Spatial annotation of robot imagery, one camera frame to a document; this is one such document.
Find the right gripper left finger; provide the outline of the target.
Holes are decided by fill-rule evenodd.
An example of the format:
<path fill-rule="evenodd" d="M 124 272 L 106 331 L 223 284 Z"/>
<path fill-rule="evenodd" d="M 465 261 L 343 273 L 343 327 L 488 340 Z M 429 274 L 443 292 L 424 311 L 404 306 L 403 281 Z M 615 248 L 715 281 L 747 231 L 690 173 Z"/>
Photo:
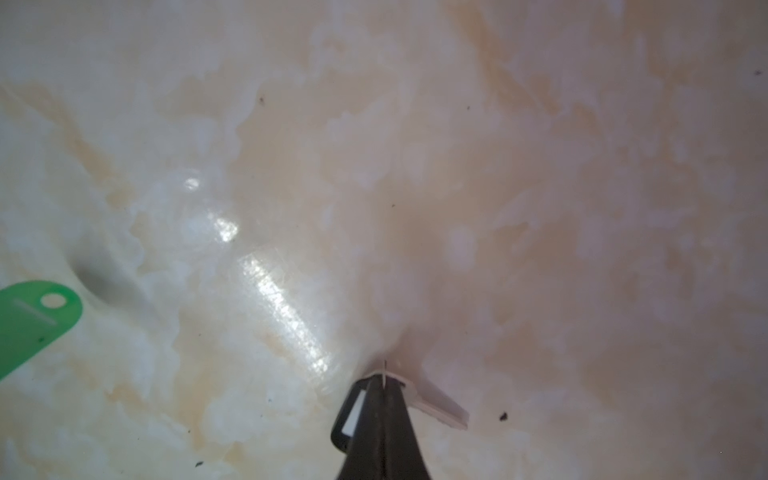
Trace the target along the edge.
<path fill-rule="evenodd" d="M 338 479 L 383 479 L 381 376 L 358 380 L 335 420 L 335 447 L 346 457 Z"/>

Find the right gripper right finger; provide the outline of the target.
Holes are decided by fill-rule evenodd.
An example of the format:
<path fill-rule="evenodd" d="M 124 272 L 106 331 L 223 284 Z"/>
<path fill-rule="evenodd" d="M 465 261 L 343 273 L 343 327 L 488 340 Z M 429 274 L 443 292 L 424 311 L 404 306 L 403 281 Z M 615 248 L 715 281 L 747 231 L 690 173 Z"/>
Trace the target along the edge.
<path fill-rule="evenodd" d="M 383 445 L 385 478 L 430 480 L 413 429 L 401 384 L 392 377 L 384 383 Z"/>

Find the key with black tag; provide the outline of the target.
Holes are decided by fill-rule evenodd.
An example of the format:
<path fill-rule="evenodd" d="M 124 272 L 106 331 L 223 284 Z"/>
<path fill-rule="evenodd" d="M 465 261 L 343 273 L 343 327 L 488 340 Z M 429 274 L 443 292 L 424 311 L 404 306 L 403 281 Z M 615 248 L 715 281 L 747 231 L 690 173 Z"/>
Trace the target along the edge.
<path fill-rule="evenodd" d="M 467 430 L 469 413 L 445 392 L 429 381 L 418 368 L 408 368 L 393 356 L 379 356 L 370 361 L 351 384 L 330 432 L 333 446 L 346 453 L 354 435 L 368 390 L 369 380 L 386 376 L 396 380 L 408 407 L 417 409 L 441 423 Z"/>

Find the key with green tag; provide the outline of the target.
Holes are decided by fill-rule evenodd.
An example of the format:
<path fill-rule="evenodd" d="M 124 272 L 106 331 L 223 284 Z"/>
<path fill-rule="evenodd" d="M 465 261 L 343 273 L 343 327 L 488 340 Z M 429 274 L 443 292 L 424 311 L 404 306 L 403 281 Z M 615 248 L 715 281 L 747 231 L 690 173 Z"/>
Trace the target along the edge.
<path fill-rule="evenodd" d="M 1 378 L 72 329 L 83 314 L 79 295 L 48 280 L 1 290 Z"/>

